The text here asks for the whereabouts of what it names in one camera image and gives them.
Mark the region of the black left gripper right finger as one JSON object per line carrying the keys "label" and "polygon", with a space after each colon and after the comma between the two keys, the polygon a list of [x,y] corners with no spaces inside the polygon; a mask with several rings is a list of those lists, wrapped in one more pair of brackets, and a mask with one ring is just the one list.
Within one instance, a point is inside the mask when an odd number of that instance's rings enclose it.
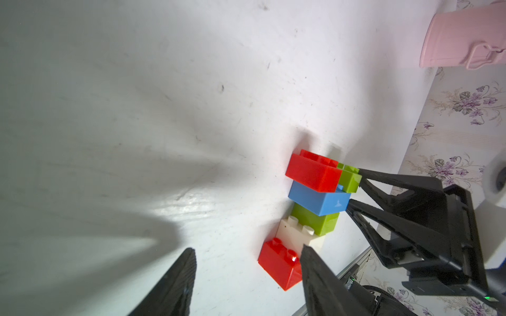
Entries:
{"label": "black left gripper right finger", "polygon": [[300,258],[308,315],[372,315],[375,296],[351,278],[340,280],[309,246]]}

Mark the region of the lime green lego brick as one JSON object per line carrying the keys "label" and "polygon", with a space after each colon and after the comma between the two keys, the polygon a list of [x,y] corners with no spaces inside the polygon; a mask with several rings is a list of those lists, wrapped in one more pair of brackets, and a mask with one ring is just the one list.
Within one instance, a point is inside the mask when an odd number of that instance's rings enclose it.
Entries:
{"label": "lime green lego brick", "polygon": [[319,216],[299,204],[294,204],[291,216],[297,218],[302,226],[306,225],[314,229],[316,235],[324,236],[335,230],[339,213]]}

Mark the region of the blue lego brick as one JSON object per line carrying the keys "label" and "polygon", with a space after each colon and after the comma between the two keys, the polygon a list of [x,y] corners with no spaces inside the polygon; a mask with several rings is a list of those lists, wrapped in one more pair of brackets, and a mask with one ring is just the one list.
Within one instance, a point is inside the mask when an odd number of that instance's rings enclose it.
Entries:
{"label": "blue lego brick", "polygon": [[337,189],[334,193],[317,192],[293,181],[289,199],[318,216],[340,213],[346,210],[350,193]]}

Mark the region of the white lego brick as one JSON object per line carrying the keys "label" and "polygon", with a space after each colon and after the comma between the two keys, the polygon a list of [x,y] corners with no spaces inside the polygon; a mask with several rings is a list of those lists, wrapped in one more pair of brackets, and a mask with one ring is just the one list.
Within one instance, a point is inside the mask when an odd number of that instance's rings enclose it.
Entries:
{"label": "white lego brick", "polygon": [[299,257],[304,245],[319,252],[325,241],[325,236],[317,235],[313,228],[300,224],[299,220],[291,215],[280,220],[275,237],[279,238],[287,249],[295,251]]}

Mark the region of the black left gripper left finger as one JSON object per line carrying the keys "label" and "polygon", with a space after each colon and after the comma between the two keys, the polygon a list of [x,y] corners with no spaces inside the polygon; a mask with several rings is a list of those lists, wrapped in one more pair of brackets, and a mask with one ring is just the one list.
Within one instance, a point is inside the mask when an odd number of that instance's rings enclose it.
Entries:
{"label": "black left gripper left finger", "polygon": [[129,315],[189,315],[196,270],[195,250],[187,248]]}

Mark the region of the red lego brick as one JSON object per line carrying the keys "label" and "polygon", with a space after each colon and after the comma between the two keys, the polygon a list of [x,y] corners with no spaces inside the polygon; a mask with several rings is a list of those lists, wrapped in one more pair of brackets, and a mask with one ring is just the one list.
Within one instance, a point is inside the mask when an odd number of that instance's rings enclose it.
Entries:
{"label": "red lego brick", "polygon": [[338,162],[312,153],[300,150],[299,154],[292,154],[285,175],[316,192],[335,192],[342,175]]}
{"label": "red lego brick", "polygon": [[263,244],[258,263],[284,291],[303,280],[299,256],[279,238]]}

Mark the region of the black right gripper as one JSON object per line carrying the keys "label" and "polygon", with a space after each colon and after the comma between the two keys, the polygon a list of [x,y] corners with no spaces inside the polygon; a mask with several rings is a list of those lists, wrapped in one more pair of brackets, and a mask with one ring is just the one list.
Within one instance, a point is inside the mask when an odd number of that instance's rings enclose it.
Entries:
{"label": "black right gripper", "polygon": [[[407,270],[404,287],[421,296],[473,296],[488,306],[505,305],[505,264],[485,267],[469,191],[443,188],[430,176],[358,173],[359,186],[384,211],[351,200],[347,214],[385,267]],[[387,194],[371,180],[405,191]]]}

